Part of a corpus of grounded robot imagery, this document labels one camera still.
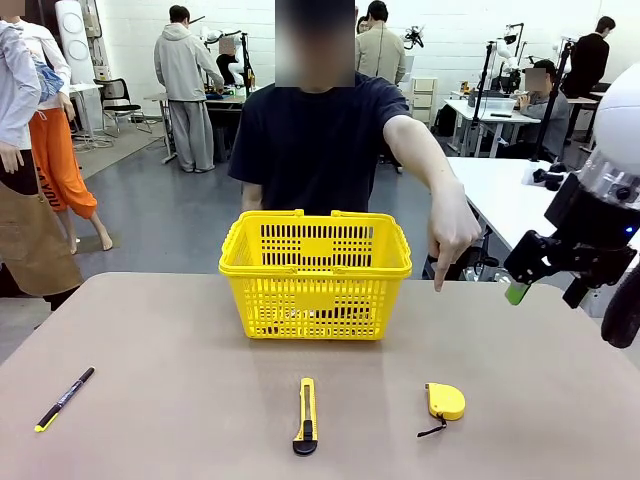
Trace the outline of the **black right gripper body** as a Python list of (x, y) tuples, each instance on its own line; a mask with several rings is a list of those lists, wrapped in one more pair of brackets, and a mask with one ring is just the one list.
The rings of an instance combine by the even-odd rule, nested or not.
[(556, 228), (545, 256), (553, 274), (571, 272), (590, 289), (614, 285), (637, 253), (639, 179), (607, 174), (589, 184), (570, 173), (545, 218)]

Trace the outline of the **person's left hand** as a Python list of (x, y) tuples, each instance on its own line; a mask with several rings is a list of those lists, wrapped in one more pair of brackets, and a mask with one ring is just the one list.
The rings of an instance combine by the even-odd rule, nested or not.
[(453, 179), (437, 186), (431, 198), (429, 254), (437, 260), (434, 288), (440, 292), (450, 266), (480, 237), (481, 227), (459, 180)]

